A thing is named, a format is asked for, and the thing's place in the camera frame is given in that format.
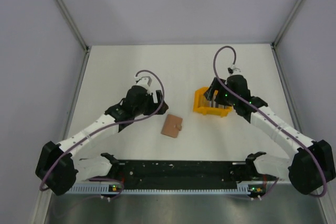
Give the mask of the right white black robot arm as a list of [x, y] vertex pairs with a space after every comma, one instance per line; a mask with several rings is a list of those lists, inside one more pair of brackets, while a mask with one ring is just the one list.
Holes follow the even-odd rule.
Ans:
[[214, 78], [204, 93], [206, 100], [219, 105], [231, 106], [248, 123], [270, 137], [286, 154], [287, 158], [265, 152], [250, 154], [245, 174], [252, 180], [263, 174], [289, 180], [304, 195], [318, 197], [327, 192], [327, 183], [335, 179], [332, 148], [325, 140], [315, 141], [287, 124], [261, 98], [252, 96], [246, 79], [232, 75], [226, 80]]

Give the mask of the yellow plastic bin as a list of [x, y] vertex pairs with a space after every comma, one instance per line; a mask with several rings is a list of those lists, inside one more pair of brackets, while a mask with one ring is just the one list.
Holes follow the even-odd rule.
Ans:
[[207, 89], [208, 87], [202, 87], [195, 91], [193, 112], [200, 113], [202, 115], [216, 115], [221, 118], [227, 116], [233, 110], [232, 107], [220, 105], [215, 102], [218, 91], [214, 92], [211, 100], [206, 100], [204, 93]]

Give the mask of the tan leather card holder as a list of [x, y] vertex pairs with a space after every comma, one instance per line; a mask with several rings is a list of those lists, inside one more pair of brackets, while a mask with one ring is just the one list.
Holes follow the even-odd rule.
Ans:
[[177, 138], [179, 132], [182, 130], [182, 122], [183, 119], [181, 117], [168, 114], [161, 129], [161, 134], [171, 138]]

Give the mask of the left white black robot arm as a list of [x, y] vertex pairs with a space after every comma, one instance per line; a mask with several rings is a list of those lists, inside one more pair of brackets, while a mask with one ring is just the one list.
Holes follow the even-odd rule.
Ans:
[[76, 183], [94, 177], [114, 180], [119, 168], [112, 155], [81, 157], [101, 141], [120, 133], [127, 126], [163, 115], [168, 105], [164, 89], [150, 92], [149, 85], [133, 85], [125, 98], [107, 108], [92, 124], [58, 143], [47, 142], [41, 149], [35, 170], [41, 180], [40, 191], [51, 190], [57, 196], [65, 194]]

